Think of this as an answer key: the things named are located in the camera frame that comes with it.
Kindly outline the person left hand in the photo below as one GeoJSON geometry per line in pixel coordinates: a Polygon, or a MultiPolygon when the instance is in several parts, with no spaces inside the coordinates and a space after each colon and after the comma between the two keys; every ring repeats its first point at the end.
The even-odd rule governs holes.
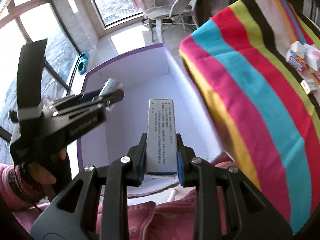
{"type": "Polygon", "coordinates": [[[36,162],[28,164],[29,174],[31,178],[42,185],[53,185],[56,183],[56,178],[44,167],[36,162]]]}

